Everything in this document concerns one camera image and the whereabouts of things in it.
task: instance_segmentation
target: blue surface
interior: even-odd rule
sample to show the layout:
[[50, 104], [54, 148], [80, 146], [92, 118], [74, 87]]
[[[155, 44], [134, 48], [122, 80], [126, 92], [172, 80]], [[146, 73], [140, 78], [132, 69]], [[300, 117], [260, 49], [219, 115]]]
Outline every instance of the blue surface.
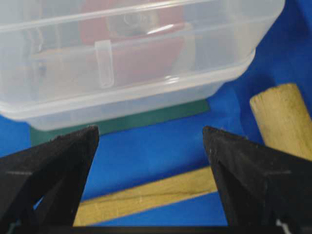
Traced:
[[[262, 142], [249, 99], [266, 88], [295, 82], [312, 113], [312, 1], [287, 0], [254, 62], [238, 80], [209, 98], [197, 116], [102, 136], [83, 199], [176, 175], [208, 164], [202, 128], [211, 125]], [[0, 117], [0, 156], [30, 146], [26, 124]], [[225, 225], [218, 194], [206, 195], [101, 225]]]

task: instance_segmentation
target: red object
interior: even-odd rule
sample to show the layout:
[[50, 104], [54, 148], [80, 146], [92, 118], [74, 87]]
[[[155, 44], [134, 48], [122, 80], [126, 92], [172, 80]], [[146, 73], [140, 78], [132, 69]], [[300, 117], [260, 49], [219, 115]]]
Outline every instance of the red object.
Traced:
[[[94, 12], [112, 9], [118, 3], [127, 0], [87, 0], [83, 12]], [[150, 35], [142, 33], [139, 36], [119, 35], [109, 29], [108, 17], [85, 20], [81, 23], [81, 39], [84, 44], [94, 45], [101, 40], [110, 40], [112, 45], [117, 42], [138, 41], [173, 33], [184, 28], [183, 8], [170, 7], [157, 11], [158, 27], [163, 30]], [[115, 77], [131, 77], [131, 80], [144, 81], [151, 78], [161, 78], [170, 71], [179, 56], [184, 44], [184, 37], [150, 40], [133, 46], [118, 45], [113, 47], [113, 64]]]

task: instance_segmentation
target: wooden block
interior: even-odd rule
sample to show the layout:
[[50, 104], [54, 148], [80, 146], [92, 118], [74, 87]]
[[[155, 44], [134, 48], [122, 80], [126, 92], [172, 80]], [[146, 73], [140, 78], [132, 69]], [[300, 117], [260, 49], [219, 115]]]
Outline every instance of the wooden block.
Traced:
[[312, 121], [295, 84], [271, 88], [250, 105], [267, 146], [312, 160]]
[[210, 167], [80, 204], [74, 226], [86, 226], [216, 192]]

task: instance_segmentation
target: plastic container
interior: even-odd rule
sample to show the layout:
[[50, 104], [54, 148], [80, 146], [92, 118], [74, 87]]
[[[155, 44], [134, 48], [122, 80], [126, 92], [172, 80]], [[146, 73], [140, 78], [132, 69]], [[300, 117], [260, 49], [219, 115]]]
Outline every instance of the plastic container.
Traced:
[[51, 130], [204, 99], [238, 78], [285, 0], [0, 3], [0, 113]]

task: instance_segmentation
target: green mat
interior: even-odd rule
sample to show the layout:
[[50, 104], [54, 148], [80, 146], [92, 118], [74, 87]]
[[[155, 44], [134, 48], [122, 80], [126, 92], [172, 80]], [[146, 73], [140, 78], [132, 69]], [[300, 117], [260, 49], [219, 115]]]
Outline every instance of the green mat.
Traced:
[[155, 111], [149, 111], [145, 113], [140, 113], [136, 115], [115, 118], [106, 121], [94, 122], [89, 124], [84, 124], [80, 126], [58, 129], [48, 132], [43, 132], [36, 130], [31, 127], [30, 129], [30, 139], [32, 146], [39, 145], [48, 142], [59, 135], [64, 135], [70, 132], [77, 131], [79, 129], [85, 128], [90, 125], [97, 125], [99, 127], [99, 132], [101, 135], [128, 130], [132, 128], [138, 128], [143, 126], [148, 126], [152, 124], [157, 124], [177, 118], [188, 117], [196, 114], [200, 114], [209, 111], [210, 107], [206, 100], [190, 102], [178, 106], [168, 107], [164, 109], [159, 109]]

